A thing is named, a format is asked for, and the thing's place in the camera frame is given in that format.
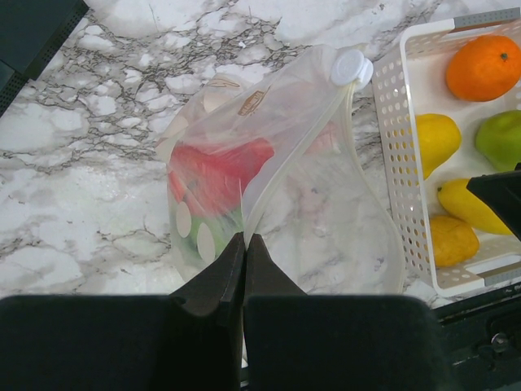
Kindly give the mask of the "yellow lemon toy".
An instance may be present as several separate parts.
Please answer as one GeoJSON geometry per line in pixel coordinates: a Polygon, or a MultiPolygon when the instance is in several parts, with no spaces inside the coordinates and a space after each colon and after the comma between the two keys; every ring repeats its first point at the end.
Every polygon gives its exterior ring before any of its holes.
{"type": "Polygon", "coordinates": [[[494,235],[512,235],[507,225],[466,186],[469,178],[457,178],[443,183],[437,189],[440,205],[450,215],[470,224],[473,228],[494,235]]]}

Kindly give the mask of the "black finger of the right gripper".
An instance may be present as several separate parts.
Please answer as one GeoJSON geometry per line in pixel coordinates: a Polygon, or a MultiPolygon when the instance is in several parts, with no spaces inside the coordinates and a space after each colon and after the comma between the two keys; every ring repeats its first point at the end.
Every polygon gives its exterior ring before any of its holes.
{"type": "Polygon", "coordinates": [[[483,201],[520,239],[520,163],[513,171],[473,177],[466,189],[483,201]]]}

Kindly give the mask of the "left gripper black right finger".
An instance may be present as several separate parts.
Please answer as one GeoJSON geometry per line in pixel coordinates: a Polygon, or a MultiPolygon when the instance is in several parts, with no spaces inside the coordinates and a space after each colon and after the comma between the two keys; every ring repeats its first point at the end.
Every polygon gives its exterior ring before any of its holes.
{"type": "Polygon", "coordinates": [[[244,335],[251,390],[457,390],[434,313],[402,295],[308,295],[254,235],[244,335]]]}

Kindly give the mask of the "red apple toy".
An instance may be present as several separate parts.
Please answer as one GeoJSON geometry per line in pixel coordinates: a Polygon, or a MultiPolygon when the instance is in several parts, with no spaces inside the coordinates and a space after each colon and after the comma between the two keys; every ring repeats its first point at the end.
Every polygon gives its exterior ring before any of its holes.
{"type": "Polygon", "coordinates": [[[249,182],[273,156],[274,149],[264,138],[231,148],[182,144],[173,150],[169,172],[174,171],[184,182],[182,202],[190,213],[216,217],[238,208],[249,182]]]}

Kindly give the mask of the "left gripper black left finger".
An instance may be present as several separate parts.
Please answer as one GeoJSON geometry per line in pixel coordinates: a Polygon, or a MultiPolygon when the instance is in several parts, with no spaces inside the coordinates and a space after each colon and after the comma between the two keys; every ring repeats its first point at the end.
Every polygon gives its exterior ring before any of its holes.
{"type": "Polygon", "coordinates": [[[244,256],[235,235],[168,295],[3,298],[2,389],[239,389],[244,256]]]}

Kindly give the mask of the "orange fruit toy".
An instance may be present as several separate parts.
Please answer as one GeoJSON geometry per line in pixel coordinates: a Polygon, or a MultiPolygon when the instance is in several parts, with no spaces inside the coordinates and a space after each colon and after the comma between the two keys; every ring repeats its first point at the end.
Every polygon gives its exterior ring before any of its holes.
{"type": "Polygon", "coordinates": [[[488,102],[509,92],[520,78],[520,47],[511,38],[483,35],[449,61],[445,82],[458,99],[488,102]]]}

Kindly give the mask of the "clear zip top bag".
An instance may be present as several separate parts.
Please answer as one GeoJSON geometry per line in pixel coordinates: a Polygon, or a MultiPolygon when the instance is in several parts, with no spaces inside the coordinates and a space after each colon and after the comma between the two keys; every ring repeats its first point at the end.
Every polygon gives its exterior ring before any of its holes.
{"type": "Polygon", "coordinates": [[[231,148],[264,138],[274,156],[241,196],[242,226],[230,240],[239,233],[249,246],[260,235],[274,263],[308,294],[402,291],[401,240],[366,180],[352,135],[353,96],[372,74],[359,48],[319,45],[255,84],[218,73],[190,98],[155,148],[166,167],[174,264],[184,280],[224,249],[214,256],[211,244],[205,262],[180,242],[175,213],[194,215],[169,189],[174,148],[231,148]]]}

